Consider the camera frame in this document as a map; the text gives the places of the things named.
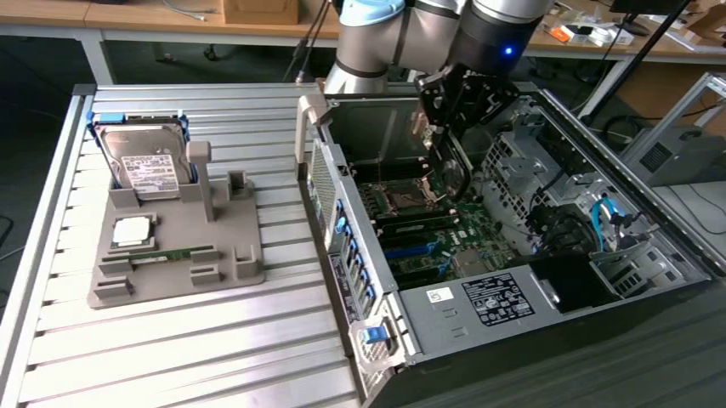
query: dark floor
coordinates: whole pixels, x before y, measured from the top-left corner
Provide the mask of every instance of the dark floor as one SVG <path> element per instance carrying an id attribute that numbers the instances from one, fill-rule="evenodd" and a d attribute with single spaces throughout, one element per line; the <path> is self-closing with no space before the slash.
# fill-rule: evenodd
<path id="1" fill-rule="evenodd" d="M 280 82 L 292 48 L 216 46 L 219 60 L 203 55 L 201 44 L 163 44 L 175 61 L 155 61 L 152 47 L 143 42 L 108 42 L 109 58 L 119 83 Z M 335 50 L 316 49 L 311 72 L 324 77 L 335 60 Z M 562 65 L 559 77 L 548 68 Z M 532 76 L 539 66 L 542 75 Z M 598 61 L 522 59 L 514 77 L 534 81 L 554 91 L 568 105 L 584 100 L 591 85 L 575 78 L 594 75 Z M 401 71 L 391 78 L 403 78 Z M 93 82 L 80 44 L 73 40 L 0 37 L 0 215 L 14 220 L 0 257 L 25 244 L 26 233 L 41 194 L 63 116 L 73 84 Z M 614 101 L 608 116 L 627 107 Z M 0 220 L 0 235 L 4 230 Z M 20 253 L 0 261 L 0 289 L 9 290 Z"/>

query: table leg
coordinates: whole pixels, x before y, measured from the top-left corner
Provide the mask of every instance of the table leg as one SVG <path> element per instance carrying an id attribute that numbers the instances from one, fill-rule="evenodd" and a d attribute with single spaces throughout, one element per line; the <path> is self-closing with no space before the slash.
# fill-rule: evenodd
<path id="1" fill-rule="evenodd" d="M 111 71 L 101 31 L 85 29 L 76 34 L 76 40 L 80 41 L 83 50 L 87 53 L 88 64 L 91 65 L 96 83 L 99 85 L 112 85 L 116 83 L 116 78 Z"/>
<path id="2" fill-rule="evenodd" d="M 604 79 L 600 82 L 600 85 L 592 92 L 592 96 L 590 97 L 590 100 L 586 103 L 584 108 L 582 108 L 582 111 L 578 113 L 578 117 L 590 115 L 592 113 L 594 107 L 598 105 L 598 103 L 602 100 L 602 97 L 607 93 L 610 87 L 612 87 L 612 84 L 615 84 L 616 79 L 623 75 L 624 68 L 631 63 L 632 57 L 628 57 L 615 63 L 612 65 L 612 68 L 610 69 L 610 72 L 604 76 Z"/>

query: slotted aluminum surface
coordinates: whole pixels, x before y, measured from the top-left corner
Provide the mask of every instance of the slotted aluminum surface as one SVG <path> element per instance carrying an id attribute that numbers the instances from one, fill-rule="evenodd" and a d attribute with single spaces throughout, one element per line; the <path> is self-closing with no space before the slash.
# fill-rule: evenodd
<path id="1" fill-rule="evenodd" d="M 99 89 L 95 112 L 184 110 L 192 140 L 212 144 L 212 178 L 248 171 L 267 281 L 111 309 L 87 306 L 109 171 L 85 134 L 20 404 L 359 406 L 293 173 L 296 103 L 312 91 L 292 84 Z"/>

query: aluminum profile table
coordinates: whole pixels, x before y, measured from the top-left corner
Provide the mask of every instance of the aluminum profile table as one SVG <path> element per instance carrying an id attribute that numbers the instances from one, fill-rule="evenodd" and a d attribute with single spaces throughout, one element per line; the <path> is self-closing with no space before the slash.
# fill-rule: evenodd
<path id="1" fill-rule="evenodd" d="M 0 327 L 2 408 L 359 406 L 293 173 L 297 99 L 312 90 L 108 86 L 73 96 Z M 261 285 L 87 306 L 109 183 L 84 127 L 91 110 L 184 110 L 192 139 L 212 144 L 209 176 L 248 171 Z"/>

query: motherboard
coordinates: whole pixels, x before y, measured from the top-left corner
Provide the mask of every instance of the motherboard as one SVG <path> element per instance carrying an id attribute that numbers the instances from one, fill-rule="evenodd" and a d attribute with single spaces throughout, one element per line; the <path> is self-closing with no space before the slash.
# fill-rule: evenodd
<path id="1" fill-rule="evenodd" d="M 357 188 L 401 290 L 504 269 L 518 256 L 480 200 L 452 201 L 434 172 Z"/>

